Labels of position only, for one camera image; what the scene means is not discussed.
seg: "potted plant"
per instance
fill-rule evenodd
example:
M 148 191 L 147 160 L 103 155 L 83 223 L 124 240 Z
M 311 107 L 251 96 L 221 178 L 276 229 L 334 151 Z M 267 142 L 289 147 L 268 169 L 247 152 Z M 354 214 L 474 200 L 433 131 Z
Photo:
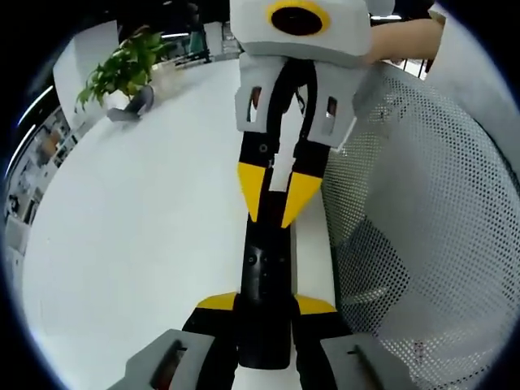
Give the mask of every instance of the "potted plant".
M 97 65 L 77 97 L 83 110 L 93 99 L 102 105 L 105 95 L 116 90 L 130 99 L 139 88 L 147 85 L 151 81 L 152 66 L 165 59 L 168 51 L 169 44 L 161 35 L 143 26 L 123 41 L 105 63 Z

